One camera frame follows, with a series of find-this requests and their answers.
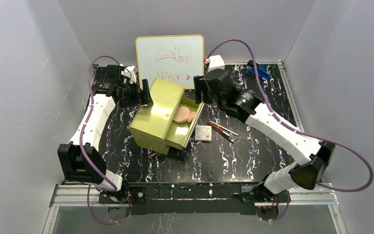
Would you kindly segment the green metal drawer chest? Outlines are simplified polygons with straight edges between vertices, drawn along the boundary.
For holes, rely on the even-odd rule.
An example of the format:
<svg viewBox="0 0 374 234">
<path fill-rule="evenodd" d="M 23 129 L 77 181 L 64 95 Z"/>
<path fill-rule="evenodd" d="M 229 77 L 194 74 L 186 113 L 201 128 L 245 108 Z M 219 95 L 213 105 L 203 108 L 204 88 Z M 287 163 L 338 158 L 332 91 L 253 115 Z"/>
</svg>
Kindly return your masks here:
<svg viewBox="0 0 374 234">
<path fill-rule="evenodd" d="M 150 85 L 150 95 L 153 105 L 140 106 L 129 126 L 137 146 L 165 155 L 170 147 L 185 149 L 204 104 L 185 97 L 183 86 L 162 78 L 154 79 Z M 191 123 L 173 120 L 182 106 L 195 113 Z"/>
</svg>

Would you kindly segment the large round powder puff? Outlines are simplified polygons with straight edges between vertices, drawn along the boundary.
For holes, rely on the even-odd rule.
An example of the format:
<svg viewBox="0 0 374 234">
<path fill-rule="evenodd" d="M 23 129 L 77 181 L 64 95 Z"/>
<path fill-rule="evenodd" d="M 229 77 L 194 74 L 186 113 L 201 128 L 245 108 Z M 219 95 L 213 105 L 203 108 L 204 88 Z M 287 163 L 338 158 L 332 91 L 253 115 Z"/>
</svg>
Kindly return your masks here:
<svg viewBox="0 0 374 234">
<path fill-rule="evenodd" d="M 176 123 L 185 123 L 189 119 L 190 109 L 186 106 L 180 106 L 174 116 L 173 121 Z"/>
</svg>

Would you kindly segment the white makeup packet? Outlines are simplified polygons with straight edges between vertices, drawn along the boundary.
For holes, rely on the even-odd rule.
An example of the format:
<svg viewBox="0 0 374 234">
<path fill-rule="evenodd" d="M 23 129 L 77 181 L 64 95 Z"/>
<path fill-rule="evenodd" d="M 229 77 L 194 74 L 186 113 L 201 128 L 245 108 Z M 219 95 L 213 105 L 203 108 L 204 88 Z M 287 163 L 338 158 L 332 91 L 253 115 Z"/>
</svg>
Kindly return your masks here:
<svg viewBox="0 0 374 234">
<path fill-rule="evenodd" d="M 196 125 L 195 141 L 211 142 L 212 127 L 209 125 Z"/>
</svg>

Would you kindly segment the red lip pencil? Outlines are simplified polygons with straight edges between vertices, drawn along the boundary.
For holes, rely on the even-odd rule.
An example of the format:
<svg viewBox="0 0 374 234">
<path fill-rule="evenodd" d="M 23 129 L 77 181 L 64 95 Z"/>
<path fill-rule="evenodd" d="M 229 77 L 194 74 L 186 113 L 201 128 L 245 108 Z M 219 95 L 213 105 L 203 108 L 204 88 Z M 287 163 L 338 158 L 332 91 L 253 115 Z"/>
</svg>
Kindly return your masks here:
<svg viewBox="0 0 374 234">
<path fill-rule="evenodd" d="M 225 130 L 219 128 L 218 126 L 213 125 L 213 124 L 210 123 L 209 121 L 207 122 L 207 124 L 208 124 L 209 126 L 211 126 L 213 129 L 215 129 L 216 131 L 218 131 L 220 134 L 223 134 L 223 135 L 226 136 L 226 137 L 230 137 L 230 136 L 231 136 L 229 132 L 227 132 L 227 131 L 225 131 Z"/>
</svg>

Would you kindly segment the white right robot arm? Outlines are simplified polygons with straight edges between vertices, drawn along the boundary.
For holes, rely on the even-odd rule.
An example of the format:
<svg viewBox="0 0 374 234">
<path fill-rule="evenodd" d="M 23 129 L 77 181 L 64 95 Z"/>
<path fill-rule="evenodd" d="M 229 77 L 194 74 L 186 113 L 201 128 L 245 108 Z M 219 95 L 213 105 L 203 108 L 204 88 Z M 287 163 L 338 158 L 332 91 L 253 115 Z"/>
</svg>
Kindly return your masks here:
<svg viewBox="0 0 374 234">
<path fill-rule="evenodd" d="M 334 144 L 298 134 L 286 128 L 283 118 L 275 119 L 262 98 L 251 89 L 241 89 L 223 69 L 194 77 L 196 102 L 213 103 L 229 117 L 236 118 L 265 134 L 294 160 L 285 168 L 266 175 L 246 195 L 268 201 L 293 187 L 313 190 L 329 164 Z"/>
</svg>

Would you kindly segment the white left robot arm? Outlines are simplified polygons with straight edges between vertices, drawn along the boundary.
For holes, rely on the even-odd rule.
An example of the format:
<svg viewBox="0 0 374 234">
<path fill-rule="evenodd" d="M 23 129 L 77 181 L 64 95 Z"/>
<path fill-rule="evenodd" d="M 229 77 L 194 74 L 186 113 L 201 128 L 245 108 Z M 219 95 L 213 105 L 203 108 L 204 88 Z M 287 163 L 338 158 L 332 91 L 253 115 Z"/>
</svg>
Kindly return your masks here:
<svg viewBox="0 0 374 234">
<path fill-rule="evenodd" d="M 152 106 L 146 79 L 138 80 L 136 66 L 108 65 L 111 83 L 91 83 L 85 115 L 68 143 L 60 144 L 57 155 L 68 181 L 93 185 L 102 191 L 118 192 L 123 178 L 107 169 L 99 143 L 107 120 L 116 107 Z"/>
</svg>

